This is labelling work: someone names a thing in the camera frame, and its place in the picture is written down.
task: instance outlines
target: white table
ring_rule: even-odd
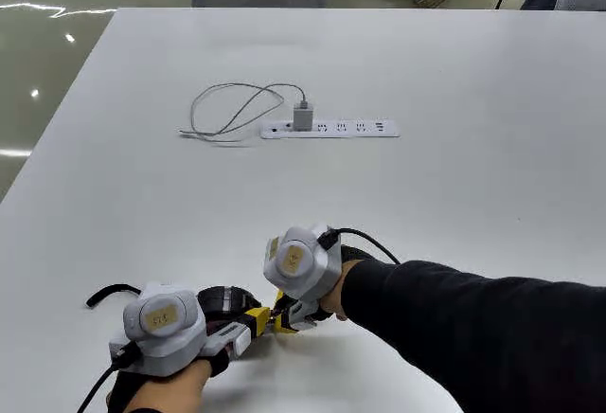
[[[130,299],[85,310],[105,284],[234,284],[271,303],[265,243],[292,224],[359,227],[402,259],[488,276],[606,283],[605,35],[599,13],[119,11],[0,206],[3,408],[75,411]],[[296,82],[320,117],[392,117],[402,137],[180,139],[217,81]],[[459,411],[337,323],[259,342],[205,404]]]

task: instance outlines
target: white power strip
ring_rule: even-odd
[[[294,132],[292,121],[262,123],[261,138],[353,138],[357,136],[400,136],[390,119],[317,120],[309,132]]]

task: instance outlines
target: shoe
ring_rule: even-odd
[[[422,9],[437,9],[448,0],[417,0],[417,5]]]

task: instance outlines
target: reflective floor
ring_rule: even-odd
[[[506,0],[517,9],[522,0]],[[451,0],[490,9],[496,0]],[[118,7],[187,7],[190,0],[0,0],[0,200]],[[329,0],[337,8],[406,8],[412,0]]]

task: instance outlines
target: white cable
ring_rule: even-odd
[[[243,87],[248,87],[248,88],[254,88],[254,89],[257,89],[257,92],[255,94],[253,94],[253,96],[250,97],[242,105],[242,107],[240,107],[238,112],[236,112],[236,114],[233,115],[229,119],[229,121],[223,127],[221,127],[221,129],[219,129],[218,131],[215,131],[215,132],[199,131],[196,128],[196,124],[195,124],[195,115],[196,115],[196,110],[198,109],[198,105],[204,100],[204,98],[208,97],[211,94],[211,92],[221,91],[223,89],[231,88],[234,86],[243,86]],[[202,93],[200,93],[198,96],[196,96],[196,98],[191,102],[191,106],[189,107],[189,125],[190,125],[191,130],[190,131],[182,130],[182,131],[179,131],[179,133],[181,136],[184,136],[184,137],[193,137],[193,138],[198,138],[198,139],[201,139],[204,141],[211,141],[211,142],[218,142],[218,143],[240,142],[240,141],[242,141],[240,139],[239,140],[220,140],[220,139],[214,139],[213,137],[218,136],[218,135],[229,134],[229,133],[237,131],[238,129],[241,129],[245,126],[248,126],[249,124],[251,124],[254,121],[256,121],[257,119],[259,119],[260,117],[264,117],[265,115],[274,111],[276,108],[278,108],[280,105],[282,105],[285,101],[284,97],[281,94],[279,94],[278,92],[270,89],[270,88],[273,88],[276,86],[290,86],[290,87],[296,88],[301,93],[301,96],[302,96],[301,101],[307,103],[305,92],[303,91],[303,89],[300,88],[299,86],[297,86],[296,84],[292,84],[292,83],[271,83],[271,84],[268,84],[267,86],[257,86],[252,83],[244,83],[244,82],[227,82],[227,83],[213,84],[212,86],[208,86]],[[267,110],[264,110],[259,115],[252,117],[249,120],[243,122],[242,124],[230,128],[229,126],[232,123],[234,123],[234,121],[248,107],[248,105],[250,105],[253,100],[255,100],[258,96],[260,96],[262,93],[265,93],[265,92],[272,94],[275,98],[278,98],[278,103],[276,105],[268,108]]]

